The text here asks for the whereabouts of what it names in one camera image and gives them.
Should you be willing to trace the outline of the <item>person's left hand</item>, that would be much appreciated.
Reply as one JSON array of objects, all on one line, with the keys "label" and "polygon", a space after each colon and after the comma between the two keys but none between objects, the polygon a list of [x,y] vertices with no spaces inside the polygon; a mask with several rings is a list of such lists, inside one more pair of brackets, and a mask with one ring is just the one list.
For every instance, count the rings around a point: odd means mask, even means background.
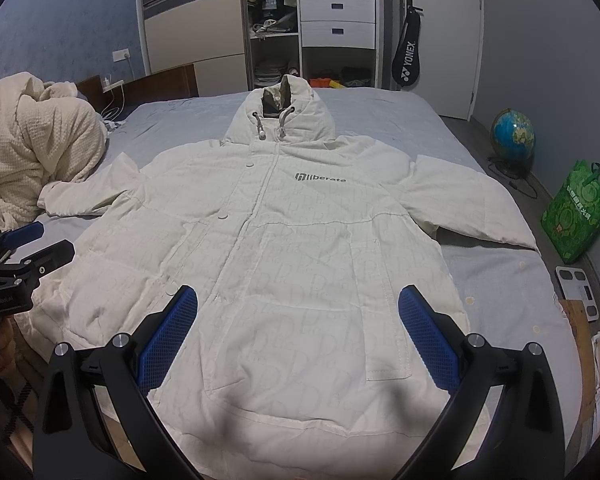
[{"label": "person's left hand", "polygon": [[2,318],[0,322],[0,375],[8,375],[15,369],[16,342],[12,317]]}]

